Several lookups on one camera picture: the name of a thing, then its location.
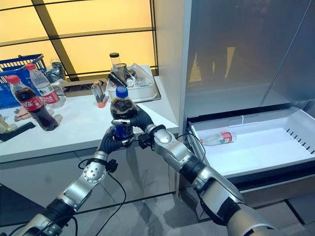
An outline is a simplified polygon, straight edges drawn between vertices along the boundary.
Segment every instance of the window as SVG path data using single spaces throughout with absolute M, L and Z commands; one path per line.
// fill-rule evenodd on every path
M 108 73 L 111 52 L 157 70 L 152 8 L 153 0 L 1 0 L 0 59 L 42 53 L 48 67 L 59 58 L 71 80 Z

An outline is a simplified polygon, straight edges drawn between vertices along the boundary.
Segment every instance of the gray cabinet door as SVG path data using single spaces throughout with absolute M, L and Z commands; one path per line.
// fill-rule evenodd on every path
M 270 87 L 263 106 L 315 99 L 315 3 Z
M 259 107 L 308 3 L 192 1 L 185 116 Z
M 1 163 L 0 182 L 45 207 L 80 176 L 78 163 L 73 152 Z
M 91 158 L 96 148 L 42 156 L 27 160 L 1 163 L 0 183 L 45 207 L 83 170 L 80 160 Z M 118 163 L 113 173 L 126 190 L 126 201 L 174 191 L 174 171 L 169 171 L 164 159 L 149 148 L 142 150 L 135 143 L 122 148 L 109 159 Z M 124 194 L 110 176 L 97 185 L 80 211 L 122 202 Z

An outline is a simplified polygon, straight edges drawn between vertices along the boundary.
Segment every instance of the refrigerator freezer drawer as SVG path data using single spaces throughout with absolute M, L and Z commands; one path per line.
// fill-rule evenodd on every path
M 189 137 L 197 156 L 241 190 L 315 174 L 315 119 L 289 109 L 240 117 L 189 122 L 199 139 L 222 131 L 234 132 L 234 143 L 204 146 Z

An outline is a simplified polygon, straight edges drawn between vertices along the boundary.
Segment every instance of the white plastic tray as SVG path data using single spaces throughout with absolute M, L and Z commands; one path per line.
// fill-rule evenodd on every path
M 201 139 L 221 131 L 237 134 L 234 143 L 205 146 L 209 165 L 224 176 L 315 159 L 315 119 L 296 108 L 197 122 L 191 129 Z
M 129 98 L 131 98 L 133 102 L 152 100 L 158 94 L 158 92 L 156 91 L 156 85 L 150 67 L 148 65 L 140 66 L 152 77 L 153 84 L 139 88 L 128 88 L 128 96 Z M 115 89 L 113 89 L 110 83 L 107 83 L 106 90 L 108 91 L 111 99 L 113 99 L 116 96 L 116 91 Z

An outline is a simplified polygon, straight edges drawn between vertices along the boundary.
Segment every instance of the white countertop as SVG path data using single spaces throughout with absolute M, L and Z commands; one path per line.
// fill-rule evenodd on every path
M 167 113 L 167 117 L 173 120 L 173 113 L 158 77 L 156 82 L 162 99 L 138 103 L 138 105 L 149 114 L 156 125 L 163 124 L 170 132 L 178 132 L 178 125 L 163 117 Z M 7 117 L 5 121 L 8 124 L 14 123 L 15 109 L 0 110 L 0 114 Z M 96 106 L 93 95 L 67 98 L 61 108 L 54 110 L 54 115 L 56 114 L 61 114 L 63 119 L 60 126 L 53 131 L 42 130 L 31 118 L 16 122 L 21 126 L 32 121 L 36 127 L 6 142 L 1 141 L 0 163 L 96 147 L 112 120 L 110 102 L 105 108 L 100 109 Z M 142 131 L 136 127 L 134 133 L 142 133 Z

